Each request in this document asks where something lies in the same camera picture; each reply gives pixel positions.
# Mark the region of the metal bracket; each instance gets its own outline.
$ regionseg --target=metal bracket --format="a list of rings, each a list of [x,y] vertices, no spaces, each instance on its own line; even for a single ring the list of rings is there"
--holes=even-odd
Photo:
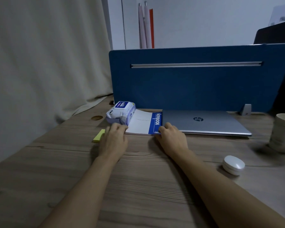
[[[251,115],[251,104],[245,104],[239,114],[242,116]]]

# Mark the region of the hand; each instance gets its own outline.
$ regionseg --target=hand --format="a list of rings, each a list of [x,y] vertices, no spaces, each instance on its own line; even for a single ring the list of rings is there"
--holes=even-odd
[[[127,128],[118,123],[113,123],[111,128],[108,126],[100,139],[98,157],[103,157],[116,164],[128,147],[128,139],[125,136]]]
[[[160,142],[165,153],[171,158],[180,152],[188,150],[185,134],[169,122],[165,124],[165,127],[161,126],[158,131],[161,134],[156,134],[155,137]]]

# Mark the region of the forearm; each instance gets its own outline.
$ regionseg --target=forearm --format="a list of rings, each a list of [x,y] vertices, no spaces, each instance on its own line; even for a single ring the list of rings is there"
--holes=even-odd
[[[96,158],[76,186],[40,225],[48,227],[95,227],[103,195],[115,163]]]
[[[192,151],[179,152],[172,158],[188,176],[219,227],[285,227],[285,218]]]

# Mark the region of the desk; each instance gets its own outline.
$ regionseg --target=desk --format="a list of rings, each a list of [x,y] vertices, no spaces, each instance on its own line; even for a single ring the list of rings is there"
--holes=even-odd
[[[36,227],[76,184],[97,156],[91,143],[108,125],[112,96],[71,117],[0,163],[0,227]],[[234,115],[253,136],[187,135],[191,150],[285,217],[285,155],[266,144],[273,118]],[[190,182],[152,136],[127,135],[129,147],[105,192],[98,227],[215,227]],[[232,177],[221,169],[226,155],[246,169]]]

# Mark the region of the yellow sticky note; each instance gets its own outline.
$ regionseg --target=yellow sticky note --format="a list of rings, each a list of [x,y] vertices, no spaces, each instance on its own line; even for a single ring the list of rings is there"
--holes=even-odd
[[[99,142],[100,141],[100,138],[102,136],[102,134],[105,133],[105,130],[101,130],[97,135],[96,137],[93,139],[93,142]]]

